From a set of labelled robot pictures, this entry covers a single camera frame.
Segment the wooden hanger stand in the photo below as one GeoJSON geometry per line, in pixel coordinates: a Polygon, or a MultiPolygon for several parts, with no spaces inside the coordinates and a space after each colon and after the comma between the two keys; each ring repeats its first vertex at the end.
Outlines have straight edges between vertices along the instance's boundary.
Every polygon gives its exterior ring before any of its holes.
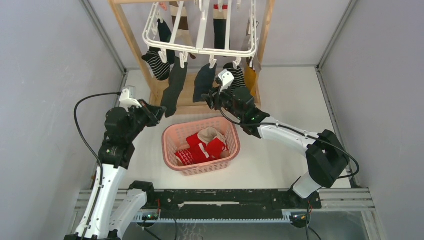
{"type": "MultiPolygon", "coordinates": [[[[130,47],[140,67],[140,70],[144,76],[144,79],[146,80],[147,85],[150,88],[149,103],[158,105],[163,98],[163,92],[169,81],[168,80],[159,81],[155,77],[153,77],[152,71],[148,69],[148,65],[142,60],[142,51],[131,29],[127,16],[122,8],[122,6],[126,4],[143,4],[144,1],[142,0],[110,0],[108,3],[112,9],[112,12],[115,15],[115,18],[120,26],[120,29],[128,43],[128,46],[130,47]]],[[[159,3],[159,2],[152,0],[150,1],[150,3],[153,6],[154,3],[159,3]]],[[[257,58],[260,64],[262,63],[263,57],[264,57],[266,43],[267,43],[267,39],[269,35],[270,24],[272,21],[272,16],[274,11],[274,5],[275,5],[275,1],[273,0],[266,1],[265,14],[262,21],[261,32],[258,33],[257,31],[258,49],[253,58],[257,58]]]]}

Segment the pink plastic basket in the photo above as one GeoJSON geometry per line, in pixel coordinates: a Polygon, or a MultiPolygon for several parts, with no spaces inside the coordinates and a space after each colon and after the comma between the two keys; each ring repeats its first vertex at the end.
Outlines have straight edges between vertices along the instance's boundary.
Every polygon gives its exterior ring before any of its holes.
{"type": "Polygon", "coordinates": [[[164,162],[170,169],[180,172],[184,176],[192,176],[227,168],[240,152],[240,140],[235,126],[224,117],[216,116],[169,126],[162,135],[162,151],[164,162]],[[230,156],[198,164],[178,166],[179,161],[175,153],[189,149],[187,138],[208,127],[215,128],[224,136],[230,156]]]}

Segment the dark blue sock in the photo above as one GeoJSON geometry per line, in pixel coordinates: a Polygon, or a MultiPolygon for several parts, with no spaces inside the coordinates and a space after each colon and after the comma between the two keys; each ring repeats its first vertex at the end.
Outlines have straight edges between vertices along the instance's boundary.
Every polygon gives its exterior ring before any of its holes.
{"type": "Polygon", "coordinates": [[[205,101],[203,95],[208,94],[213,88],[216,69],[216,65],[211,67],[211,64],[208,63],[199,70],[194,80],[194,93],[192,97],[194,103],[205,101]]]}

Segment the plain red sock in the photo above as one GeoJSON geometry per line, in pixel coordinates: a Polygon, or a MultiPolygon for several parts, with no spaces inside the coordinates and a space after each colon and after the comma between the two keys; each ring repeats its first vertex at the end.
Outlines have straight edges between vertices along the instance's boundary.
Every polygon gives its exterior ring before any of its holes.
{"type": "Polygon", "coordinates": [[[193,154],[195,154],[194,162],[195,164],[210,162],[205,157],[205,147],[211,142],[214,137],[209,136],[208,134],[196,133],[186,139],[189,149],[193,154]]]}

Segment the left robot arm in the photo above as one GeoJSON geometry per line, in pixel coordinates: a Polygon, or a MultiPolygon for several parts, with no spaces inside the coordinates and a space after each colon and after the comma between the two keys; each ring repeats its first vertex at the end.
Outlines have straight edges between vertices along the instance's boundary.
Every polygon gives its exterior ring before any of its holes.
{"type": "Polygon", "coordinates": [[[87,208],[75,233],[66,235],[66,240],[120,240],[139,210],[156,203],[153,184],[134,181],[123,203],[113,209],[135,152],[133,141],[145,128],[157,126],[166,112],[163,106],[135,99],[128,89],[117,96],[122,106],[106,113],[103,141],[98,153],[93,154],[97,170],[87,208]]]}

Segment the red white striped sock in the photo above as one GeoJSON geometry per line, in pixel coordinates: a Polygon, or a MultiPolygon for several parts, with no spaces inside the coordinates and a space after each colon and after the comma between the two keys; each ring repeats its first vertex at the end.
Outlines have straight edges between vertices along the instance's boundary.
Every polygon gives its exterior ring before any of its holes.
{"type": "Polygon", "coordinates": [[[230,152],[226,144],[219,138],[214,138],[211,142],[209,142],[204,148],[204,151],[205,157],[208,161],[220,160],[230,156],[230,152]]]}

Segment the red snowflake sock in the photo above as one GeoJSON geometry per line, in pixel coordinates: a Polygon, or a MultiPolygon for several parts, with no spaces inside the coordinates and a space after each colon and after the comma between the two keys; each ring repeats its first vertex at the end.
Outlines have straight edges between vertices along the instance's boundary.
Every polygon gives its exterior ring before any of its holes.
{"type": "Polygon", "coordinates": [[[195,154],[190,149],[179,150],[175,153],[178,166],[190,166],[195,164],[195,154]]]}

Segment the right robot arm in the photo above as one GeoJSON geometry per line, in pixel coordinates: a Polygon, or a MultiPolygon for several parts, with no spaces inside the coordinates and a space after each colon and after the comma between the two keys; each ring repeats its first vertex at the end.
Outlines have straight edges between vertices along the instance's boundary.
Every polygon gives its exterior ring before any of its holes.
{"type": "Polygon", "coordinates": [[[255,99],[245,87],[235,90],[212,88],[203,94],[210,109],[233,115],[245,133],[259,139],[282,143],[302,155],[307,161],[308,171],[290,187],[289,203],[302,208],[309,197],[321,188],[331,188],[343,179],[342,172],[358,161],[341,145],[334,132],[310,132],[284,124],[255,105],[255,99]]]}

